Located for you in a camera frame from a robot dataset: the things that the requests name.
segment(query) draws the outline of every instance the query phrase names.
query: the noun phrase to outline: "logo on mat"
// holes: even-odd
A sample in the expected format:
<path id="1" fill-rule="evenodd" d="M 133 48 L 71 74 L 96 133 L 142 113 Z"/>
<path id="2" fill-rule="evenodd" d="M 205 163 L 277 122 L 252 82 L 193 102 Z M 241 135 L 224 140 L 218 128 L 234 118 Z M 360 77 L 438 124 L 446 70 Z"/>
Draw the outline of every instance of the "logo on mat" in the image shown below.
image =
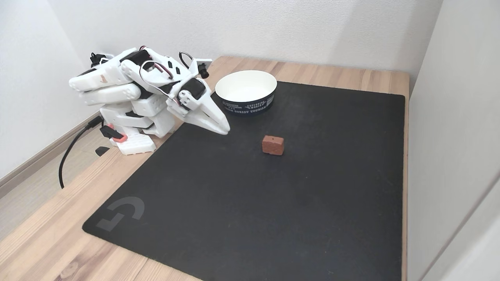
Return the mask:
<path id="1" fill-rule="evenodd" d="M 138 220 L 143 216 L 144 202 L 140 198 L 133 197 L 133 196 L 118 199 L 115 202 L 111 203 L 107 207 L 107 209 L 114 211 L 116 208 L 120 207 L 121 205 L 125 205 L 125 204 L 130 204 L 133 206 L 134 211 L 133 211 L 132 218 Z M 111 220 L 107 220 L 104 218 L 101 219 L 97 223 L 96 227 L 101 228 L 105 231 L 112 231 L 124 217 L 125 217 L 124 214 L 117 213 L 116 215 L 114 215 L 114 217 Z"/>

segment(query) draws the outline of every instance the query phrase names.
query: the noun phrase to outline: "wire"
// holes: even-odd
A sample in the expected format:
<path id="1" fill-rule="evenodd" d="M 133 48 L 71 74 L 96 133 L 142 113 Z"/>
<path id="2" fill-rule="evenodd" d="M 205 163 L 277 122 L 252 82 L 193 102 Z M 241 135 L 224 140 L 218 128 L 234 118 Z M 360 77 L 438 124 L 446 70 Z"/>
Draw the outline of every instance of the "wire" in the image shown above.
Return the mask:
<path id="1" fill-rule="evenodd" d="M 63 165 L 64 161 L 66 160 L 66 157 L 68 157 L 68 154 L 70 154 L 71 149 L 73 146 L 77 143 L 78 139 L 88 130 L 94 128 L 95 126 L 99 125 L 101 128 L 104 126 L 104 118 L 102 118 L 100 115 L 94 117 L 92 120 L 90 120 L 87 125 L 85 125 L 85 128 L 83 128 L 71 141 L 69 146 L 66 149 L 66 152 L 62 156 L 61 163 L 59 164 L 59 185 L 61 186 L 61 189 L 64 188 L 64 182 L 63 182 Z"/>
<path id="2" fill-rule="evenodd" d="M 163 69 L 164 69 L 164 70 L 165 70 L 168 74 L 170 74 L 170 79 L 172 79 L 172 78 L 173 78 L 172 73 L 171 73 L 171 72 L 170 72 L 170 71 L 169 71 L 169 70 L 168 70 L 168 69 L 167 69 L 167 68 L 166 68 L 163 64 L 161 64 L 161 63 L 159 63 L 159 62 L 157 62 L 157 61 L 155 61 L 155 60 L 146 60 L 145 62 L 143 62 L 143 63 L 142 63 L 142 65 L 141 65 L 141 66 L 140 66 L 140 68 L 139 68 L 139 76 L 140 76 L 140 78 L 142 79 L 142 81 L 144 81 L 144 83 L 148 84 L 149 86 L 151 86 L 151 87 L 155 88 L 156 90 L 158 90 L 158 91 L 162 92 L 162 93 L 163 93 L 163 94 L 164 94 L 167 98 L 171 99 L 171 100 L 172 100 L 172 101 L 174 101 L 176 104 L 179 104 L 179 103 L 178 103 L 175 99 L 171 98 L 171 97 L 169 96 L 169 94 L 167 94 L 166 92 L 164 92 L 162 89 L 160 89 L 160 88 L 158 88 L 157 86 L 155 86 L 155 85 L 153 85 L 153 84 L 149 83 L 148 81 L 144 80 L 144 78 L 143 78 L 143 74 L 141 73 L 141 71 L 143 70 L 144 65 L 145 65 L 145 64 L 147 64 L 147 63 L 155 63 L 155 64 L 158 64 L 158 65 L 159 65 L 161 68 L 163 68 Z"/>
<path id="3" fill-rule="evenodd" d="M 183 64 L 183 65 L 184 65 L 187 69 L 189 69 L 188 64 L 187 64 L 187 63 L 184 61 L 184 59 L 183 59 L 183 55 L 188 56 L 188 57 L 191 59 L 191 61 L 193 60 L 193 57 L 192 57 L 190 54 L 188 54 L 187 52 L 184 52 L 184 51 L 180 51 L 180 52 L 179 52 L 179 59 L 180 59 L 180 62 L 181 62 L 181 63 L 182 63 L 182 64 Z"/>
<path id="4" fill-rule="evenodd" d="M 90 128 L 83 128 L 73 139 L 73 141 L 69 144 L 68 148 L 66 149 L 66 153 L 64 153 L 64 156 L 62 156 L 61 163 L 59 164 L 59 185 L 61 186 L 61 189 L 64 188 L 64 183 L 63 183 L 63 165 L 64 161 L 66 160 L 66 157 L 68 157 L 68 154 L 70 154 L 71 149 L 73 146 L 77 143 L 78 139 Z"/>

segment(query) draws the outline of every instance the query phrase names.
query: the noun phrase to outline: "brown block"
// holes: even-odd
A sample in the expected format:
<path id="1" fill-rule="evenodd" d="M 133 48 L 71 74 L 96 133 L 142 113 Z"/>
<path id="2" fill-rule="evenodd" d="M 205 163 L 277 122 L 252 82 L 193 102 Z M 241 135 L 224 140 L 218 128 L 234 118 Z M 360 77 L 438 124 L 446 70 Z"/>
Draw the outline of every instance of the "brown block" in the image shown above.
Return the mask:
<path id="1" fill-rule="evenodd" d="M 266 135 L 262 140 L 262 152 L 272 155 L 283 155 L 285 140 L 279 136 Z"/>

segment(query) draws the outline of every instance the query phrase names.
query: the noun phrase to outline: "wooden desk surface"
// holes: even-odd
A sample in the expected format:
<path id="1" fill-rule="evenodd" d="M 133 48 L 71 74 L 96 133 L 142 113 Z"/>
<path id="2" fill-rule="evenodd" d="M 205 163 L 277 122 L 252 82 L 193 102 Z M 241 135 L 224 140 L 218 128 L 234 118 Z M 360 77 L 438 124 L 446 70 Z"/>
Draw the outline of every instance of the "wooden desk surface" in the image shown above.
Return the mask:
<path id="1" fill-rule="evenodd" d="M 402 226 L 402 280 L 406 281 L 408 74 L 222 56 L 210 66 L 206 81 L 214 89 L 222 77 L 241 70 L 266 71 L 285 82 L 406 97 Z M 167 138 L 155 142 L 160 145 Z M 198 280 L 82 230 L 84 221 L 150 155 L 125 156 L 113 147 L 100 157 L 0 242 L 0 280 Z"/>

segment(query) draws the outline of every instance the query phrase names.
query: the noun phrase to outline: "wooden floor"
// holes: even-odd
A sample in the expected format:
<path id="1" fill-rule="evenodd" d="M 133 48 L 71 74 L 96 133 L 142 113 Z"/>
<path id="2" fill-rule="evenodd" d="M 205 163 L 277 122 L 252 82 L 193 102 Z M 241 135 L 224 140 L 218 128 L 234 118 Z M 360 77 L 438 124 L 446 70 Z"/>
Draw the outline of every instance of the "wooden floor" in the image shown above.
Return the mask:
<path id="1" fill-rule="evenodd" d="M 81 138 L 64 162 L 64 183 L 71 182 L 99 158 L 95 153 L 96 148 L 110 146 L 110 141 L 103 137 L 99 127 Z M 58 169 L 63 154 L 0 198 L 0 241 L 61 189 Z"/>

